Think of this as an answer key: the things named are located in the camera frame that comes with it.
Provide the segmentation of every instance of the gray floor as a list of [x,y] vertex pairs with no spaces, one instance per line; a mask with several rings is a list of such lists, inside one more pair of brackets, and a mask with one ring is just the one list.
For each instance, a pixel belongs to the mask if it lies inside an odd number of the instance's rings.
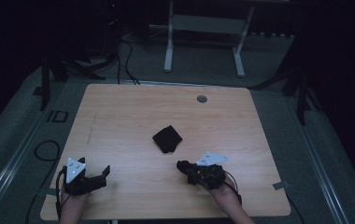
[[[172,72],[165,73],[163,31],[154,31],[148,42],[135,35],[127,35],[125,39],[133,46],[129,71],[142,84],[160,82],[229,87],[247,87],[273,76],[292,41],[285,37],[249,36],[242,52],[246,76],[240,78],[235,73],[232,50],[228,47],[230,41],[222,41],[218,46],[209,45],[204,39],[192,42],[187,41],[187,36],[177,38]],[[123,60],[128,52],[128,45],[122,44]],[[106,80],[96,82],[117,83],[116,71],[117,66],[99,71],[98,74]],[[46,140],[54,140],[61,148],[64,147],[85,88],[93,82],[81,75],[72,75],[67,83],[52,81],[51,102],[46,111],[40,112],[41,99],[32,95],[35,87],[41,84],[40,70],[37,70],[25,80],[0,116],[0,180],[3,182],[0,185],[0,223],[25,221],[30,201],[52,167],[52,162],[39,161],[35,157],[35,147]],[[280,81],[251,93],[281,179],[291,185],[286,189],[287,194],[303,215],[305,223],[355,223],[355,172],[333,127],[310,102],[311,110],[305,112],[306,126],[301,126],[294,116],[295,97],[284,97],[280,93],[283,84],[284,81]],[[51,110],[69,112],[67,121],[47,122]],[[42,156],[54,158],[56,147],[46,144],[40,152]],[[11,159],[17,157],[21,162],[13,164],[14,161],[7,166]],[[16,168],[16,172],[5,167]],[[48,223],[41,220],[39,211],[49,185],[50,178],[34,203],[29,223]],[[294,208],[287,217],[254,219],[257,223],[301,223]],[[165,222],[228,223],[226,219],[120,221]]]

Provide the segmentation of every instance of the table leg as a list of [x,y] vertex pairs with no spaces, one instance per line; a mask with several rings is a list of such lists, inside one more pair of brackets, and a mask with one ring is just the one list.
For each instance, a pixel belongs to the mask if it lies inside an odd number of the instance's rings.
[[166,55],[165,55],[165,65],[163,70],[165,72],[170,72],[172,69],[172,56],[174,53],[174,44],[173,44],[173,19],[174,19],[174,1],[171,0],[169,2],[169,25],[168,25],[168,46],[166,48]]
[[253,15],[253,11],[254,11],[254,7],[250,7],[247,15],[247,19],[242,26],[242,33],[241,33],[241,38],[239,39],[239,43],[236,47],[233,48],[236,73],[239,77],[243,77],[245,75],[244,66],[242,65],[242,59],[241,59],[241,50],[242,50],[242,46],[244,45],[245,37],[248,34],[248,28],[249,28],[251,17]]

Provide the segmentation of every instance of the hand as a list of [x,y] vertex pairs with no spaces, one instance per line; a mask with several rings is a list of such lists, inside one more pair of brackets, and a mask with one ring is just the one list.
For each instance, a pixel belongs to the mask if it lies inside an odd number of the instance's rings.
[[[226,176],[225,182],[231,186],[234,185],[228,176]],[[221,211],[232,219],[235,224],[254,224],[254,221],[244,211],[235,192],[231,188],[222,184],[218,189],[211,189],[208,192],[212,195]]]
[[64,192],[61,193],[61,224],[77,224],[84,211],[85,203],[87,202],[90,193],[73,196]]

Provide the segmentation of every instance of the table top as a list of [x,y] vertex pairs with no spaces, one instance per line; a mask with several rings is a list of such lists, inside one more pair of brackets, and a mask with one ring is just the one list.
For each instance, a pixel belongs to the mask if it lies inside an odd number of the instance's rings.
[[[199,95],[207,99],[197,101]],[[164,154],[152,136],[172,125],[182,137]],[[207,151],[226,155],[250,216],[291,212],[250,92],[242,88],[91,84],[78,109],[57,171],[68,158],[86,159],[86,176],[110,165],[107,186],[89,197],[84,219],[225,217],[200,186],[187,183],[177,161]],[[55,188],[56,175],[51,188]],[[57,219],[55,196],[41,217]]]

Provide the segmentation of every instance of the dark background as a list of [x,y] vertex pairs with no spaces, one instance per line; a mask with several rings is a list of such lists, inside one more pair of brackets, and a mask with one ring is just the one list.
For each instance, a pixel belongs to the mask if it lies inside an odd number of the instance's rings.
[[[216,11],[224,16],[218,7],[212,10],[213,2],[204,13]],[[113,3],[118,7],[110,8],[108,4]],[[192,1],[181,3],[177,9],[192,8]],[[259,6],[249,30],[255,34],[296,35],[284,66],[308,63],[310,84],[355,168],[355,1],[334,1],[332,7],[321,9],[313,7],[313,1],[298,3],[307,6],[256,3]],[[49,46],[85,61],[94,52],[105,53],[104,47],[97,44],[102,41],[97,40],[105,38],[108,21],[129,24],[146,37],[148,24],[167,24],[167,12],[168,1],[161,0],[124,4],[0,1],[0,113],[24,79],[41,65]],[[119,44],[116,40],[120,28],[113,29],[106,33],[106,53]]]

